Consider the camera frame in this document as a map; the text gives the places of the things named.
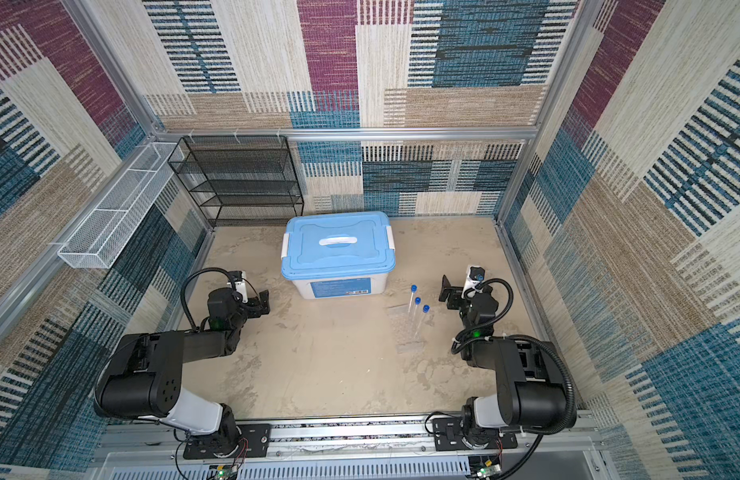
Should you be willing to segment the blue capped test tube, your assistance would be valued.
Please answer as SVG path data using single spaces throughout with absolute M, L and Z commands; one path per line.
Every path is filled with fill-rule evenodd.
M 412 323 L 414 321 L 415 317 L 415 309 L 417 305 L 420 303 L 420 298 L 417 296 L 418 287 L 413 284 L 410 287 L 410 299 L 408 303 L 408 309 L 407 309 L 407 320 L 409 323 Z
M 413 316 L 412 316 L 412 325 L 414 328 L 417 328 L 420 324 L 422 308 L 423 308 L 422 299 L 420 297 L 416 297 L 414 299 L 414 310 L 413 310 Z
M 424 320 L 427 318 L 427 314 L 429 310 L 430 310 L 429 305 L 424 305 L 422 307 L 422 310 L 420 312 L 420 315 L 418 316 L 417 325 L 416 325 L 416 331 L 415 331 L 416 338 L 419 338 L 419 339 L 421 338 L 420 337 L 421 327 L 423 325 Z

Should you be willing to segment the white plastic storage bin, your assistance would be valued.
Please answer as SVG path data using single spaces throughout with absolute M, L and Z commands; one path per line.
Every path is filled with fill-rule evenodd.
M 381 294 L 389 274 L 374 274 L 335 279 L 292 280 L 300 295 L 307 300 Z

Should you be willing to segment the blue plastic bin lid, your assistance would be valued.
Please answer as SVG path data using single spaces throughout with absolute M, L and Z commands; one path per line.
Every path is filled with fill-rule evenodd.
M 396 266 L 390 220 L 380 211 L 293 218 L 281 261 L 281 273 L 291 281 L 388 274 Z

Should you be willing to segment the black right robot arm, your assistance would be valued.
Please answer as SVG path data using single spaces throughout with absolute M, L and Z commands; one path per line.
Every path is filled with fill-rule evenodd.
M 450 353 L 495 376 L 493 394 L 472 397 L 461 409 L 460 436 L 466 447 L 492 447 L 505 434 L 554 435 L 576 424 L 572 376 L 553 344 L 496 332 L 515 300 L 508 281 L 488 279 L 482 268 L 473 267 L 462 286 L 443 276 L 438 300 L 457 312 L 462 323 Z

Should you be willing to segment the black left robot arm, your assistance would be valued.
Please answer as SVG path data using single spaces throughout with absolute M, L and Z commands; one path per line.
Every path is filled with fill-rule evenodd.
M 207 273 L 223 275 L 226 285 L 208 294 L 208 315 L 196 322 L 186 289 Z M 184 432 L 186 446 L 201 456 L 229 457 L 245 445 L 233 410 L 183 387 L 183 366 L 233 354 L 247 321 L 270 313 L 270 292 L 257 290 L 240 270 L 207 267 L 184 280 L 179 300 L 189 327 L 123 336 L 97 381 L 94 410 L 103 418 L 166 425 Z

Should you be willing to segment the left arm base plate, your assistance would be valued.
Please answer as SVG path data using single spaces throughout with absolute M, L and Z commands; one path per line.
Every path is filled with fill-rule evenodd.
M 272 425 L 238 424 L 230 433 L 217 432 L 190 437 L 185 444 L 184 460 L 263 458 L 269 447 Z

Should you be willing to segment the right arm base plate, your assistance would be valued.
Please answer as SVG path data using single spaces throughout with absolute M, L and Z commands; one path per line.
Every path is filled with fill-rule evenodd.
M 499 450 L 518 447 L 516 436 L 498 429 L 466 426 L 462 418 L 441 416 L 426 421 L 437 451 Z

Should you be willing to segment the aluminium mounting rail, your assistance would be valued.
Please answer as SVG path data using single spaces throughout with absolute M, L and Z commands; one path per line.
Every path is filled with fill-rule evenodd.
M 107 429 L 88 479 L 476 479 L 482 469 L 506 472 L 531 447 L 530 434 L 499 447 L 446 446 L 427 414 L 263 419 L 254 451 L 224 459 L 189 460 L 182 434 L 162 425 Z

